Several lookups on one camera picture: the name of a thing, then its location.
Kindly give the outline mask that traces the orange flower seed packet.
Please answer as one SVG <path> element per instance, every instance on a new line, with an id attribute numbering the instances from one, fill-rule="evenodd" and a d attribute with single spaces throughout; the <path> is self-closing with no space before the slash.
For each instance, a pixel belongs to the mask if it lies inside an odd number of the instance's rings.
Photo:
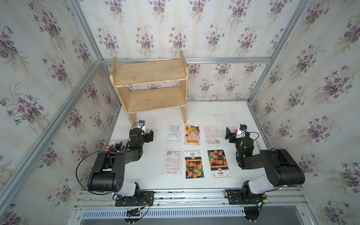
<path id="1" fill-rule="evenodd" d="M 230 177 L 231 174 L 224 150 L 208 150 L 207 153 L 212 178 Z"/>

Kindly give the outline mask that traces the pink white seed packet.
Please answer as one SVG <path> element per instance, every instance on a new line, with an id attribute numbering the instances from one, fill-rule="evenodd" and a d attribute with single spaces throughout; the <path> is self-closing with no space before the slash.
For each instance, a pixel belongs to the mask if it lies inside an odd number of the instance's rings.
<path id="1" fill-rule="evenodd" d="M 203 130 L 205 144 L 207 146 L 219 146 L 221 144 L 218 127 L 216 125 L 206 125 L 203 127 Z"/>

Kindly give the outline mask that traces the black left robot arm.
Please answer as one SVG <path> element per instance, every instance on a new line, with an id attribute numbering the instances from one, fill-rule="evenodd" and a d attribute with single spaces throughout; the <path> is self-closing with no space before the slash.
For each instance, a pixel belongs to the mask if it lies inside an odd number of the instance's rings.
<path id="1" fill-rule="evenodd" d="M 143 155 L 143 145 L 153 141 L 154 133 L 144 130 L 145 121 L 140 120 L 129 130 L 129 139 L 126 145 L 109 145 L 106 151 L 97 152 L 97 158 L 90 172 L 87 186 L 78 178 L 76 167 L 75 175 L 79 185 L 87 192 L 104 196 L 111 194 L 116 207 L 136 206 L 140 209 L 153 206 L 154 191 L 142 191 L 136 182 L 125 179 L 125 166 L 139 161 Z"/>

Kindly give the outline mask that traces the white printed seed packet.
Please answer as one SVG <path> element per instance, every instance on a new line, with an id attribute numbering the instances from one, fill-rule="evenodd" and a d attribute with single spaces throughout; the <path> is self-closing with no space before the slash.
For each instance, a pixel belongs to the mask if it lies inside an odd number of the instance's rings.
<path id="1" fill-rule="evenodd" d="M 166 141 L 181 140 L 182 125 L 169 124 L 167 128 Z"/>

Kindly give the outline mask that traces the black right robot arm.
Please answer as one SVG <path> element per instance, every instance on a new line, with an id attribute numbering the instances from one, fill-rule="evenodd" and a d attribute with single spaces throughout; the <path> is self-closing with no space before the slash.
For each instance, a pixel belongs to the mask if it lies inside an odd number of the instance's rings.
<path id="1" fill-rule="evenodd" d="M 225 139 L 234 143 L 236 161 L 242 170 L 263 168 L 265 174 L 250 181 L 245 181 L 241 189 L 227 189 L 225 197 L 230 205 L 257 205 L 266 202 L 266 193 L 283 186 L 302 185 L 304 172 L 285 149 L 260 150 L 254 155 L 255 140 L 250 137 L 247 126 L 240 125 L 237 133 L 226 129 Z"/>

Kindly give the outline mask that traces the white text seed packet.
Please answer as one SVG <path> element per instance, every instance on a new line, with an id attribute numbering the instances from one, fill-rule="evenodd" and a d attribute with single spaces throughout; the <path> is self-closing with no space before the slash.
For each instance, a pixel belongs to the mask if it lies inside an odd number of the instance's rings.
<path id="1" fill-rule="evenodd" d="M 163 175 L 181 176 L 182 149 L 166 149 L 163 165 Z"/>

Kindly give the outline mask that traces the orange marigold seed packet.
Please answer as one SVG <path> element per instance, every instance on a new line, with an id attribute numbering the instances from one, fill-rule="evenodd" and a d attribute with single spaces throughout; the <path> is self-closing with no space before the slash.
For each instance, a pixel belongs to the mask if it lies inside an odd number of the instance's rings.
<path id="1" fill-rule="evenodd" d="M 200 151 L 184 151 L 186 179 L 204 178 Z"/>

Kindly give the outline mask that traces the colourful cartoon seed packet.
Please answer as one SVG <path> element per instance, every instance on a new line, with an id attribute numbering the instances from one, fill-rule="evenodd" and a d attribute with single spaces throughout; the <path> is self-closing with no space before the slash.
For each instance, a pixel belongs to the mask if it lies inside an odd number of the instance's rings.
<path id="1" fill-rule="evenodd" d="M 201 145 L 200 126 L 199 125 L 185 125 L 185 145 Z"/>

